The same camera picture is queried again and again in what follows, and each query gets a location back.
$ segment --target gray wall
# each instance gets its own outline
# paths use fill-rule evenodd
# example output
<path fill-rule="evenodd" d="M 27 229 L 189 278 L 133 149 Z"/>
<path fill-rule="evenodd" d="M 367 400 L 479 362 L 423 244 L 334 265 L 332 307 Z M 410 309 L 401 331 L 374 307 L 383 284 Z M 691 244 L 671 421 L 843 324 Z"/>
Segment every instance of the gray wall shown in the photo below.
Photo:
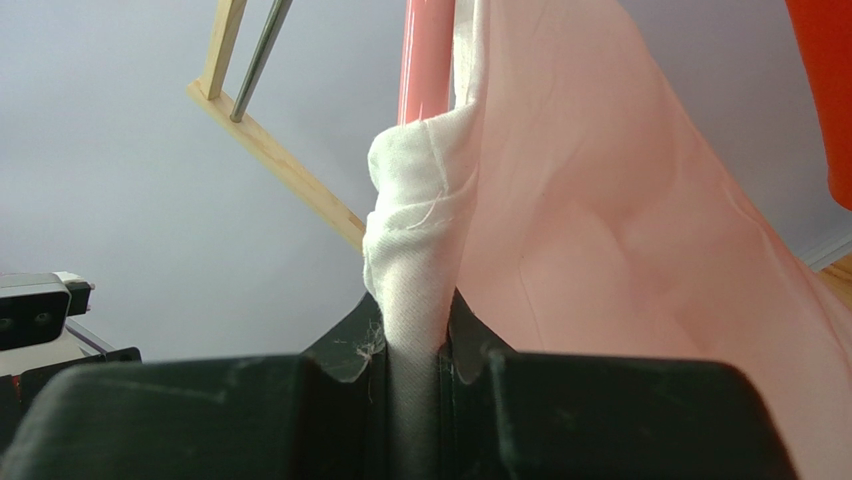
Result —
<path fill-rule="evenodd" d="M 149 359 L 296 351 L 363 293 L 359 255 L 184 94 L 215 3 L 0 1 L 0 271 L 96 282 L 80 322 Z M 623 3 L 793 251 L 817 258 L 852 232 L 783 1 Z M 249 2 L 232 94 L 269 4 Z M 401 0 L 297 0 L 249 108 L 362 218 L 403 14 Z"/>

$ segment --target wooden frame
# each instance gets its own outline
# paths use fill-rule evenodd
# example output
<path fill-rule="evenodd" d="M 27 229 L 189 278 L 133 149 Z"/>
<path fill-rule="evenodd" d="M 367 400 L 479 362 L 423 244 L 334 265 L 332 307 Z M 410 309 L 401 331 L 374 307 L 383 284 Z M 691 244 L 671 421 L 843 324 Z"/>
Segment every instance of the wooden frame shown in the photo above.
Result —
<path fill-rule="evenodd" d="M 222 91 L 222 84 L 245 6 L 246 0 L 219 0 L 204 72 L 189 84 L 187 94 L 297 197 L 361 252 L 364 223 L 248 114 L 243 116 L 240 123 L 234 123 L 229 118 L 234 101 Z"/>

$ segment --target garment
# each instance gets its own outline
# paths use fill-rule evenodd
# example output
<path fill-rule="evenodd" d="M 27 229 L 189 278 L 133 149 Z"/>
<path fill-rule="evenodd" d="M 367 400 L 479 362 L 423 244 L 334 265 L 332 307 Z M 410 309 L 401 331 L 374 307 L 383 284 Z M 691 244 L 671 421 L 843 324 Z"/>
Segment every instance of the garment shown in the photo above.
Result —
<path fill-rule="evenodd" d="M 852 315 L 716 158 L 620 5 L 459 0 L 454 72 L 455 108 L 383 132 L 369 157 L 365 283 L 400 461 L 430 461 L 458 285 L 519 350 L 731 363 L 802 478 L 852 478 Z"/>
<path fill-rule="evenodd" d="M 852 210 L 852 2 L 787 0 L 787 8 L 814 93 L 828 187 Z"/>

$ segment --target baseboard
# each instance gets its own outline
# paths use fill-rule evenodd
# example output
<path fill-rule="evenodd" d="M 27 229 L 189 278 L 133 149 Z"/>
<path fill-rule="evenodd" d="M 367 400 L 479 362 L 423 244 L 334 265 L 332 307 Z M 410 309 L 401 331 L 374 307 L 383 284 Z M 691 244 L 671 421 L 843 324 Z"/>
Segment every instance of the baseboard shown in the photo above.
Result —
<path fill-rule="evenodd" d="M 852 253 L 852 228 L 832 236 L 799 258 L 813 271 L 819 271 Z"/>

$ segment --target wooden floor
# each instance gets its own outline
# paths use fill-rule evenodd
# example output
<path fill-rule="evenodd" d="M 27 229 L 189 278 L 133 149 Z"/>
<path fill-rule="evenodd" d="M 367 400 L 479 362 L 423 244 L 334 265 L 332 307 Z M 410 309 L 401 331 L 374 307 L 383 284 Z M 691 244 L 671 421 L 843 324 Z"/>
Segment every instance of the wooden floor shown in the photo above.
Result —
<path fill-rule="evenodd" d="M 852 254 L 825 267 L 819 276 L 852 309 Z"/>

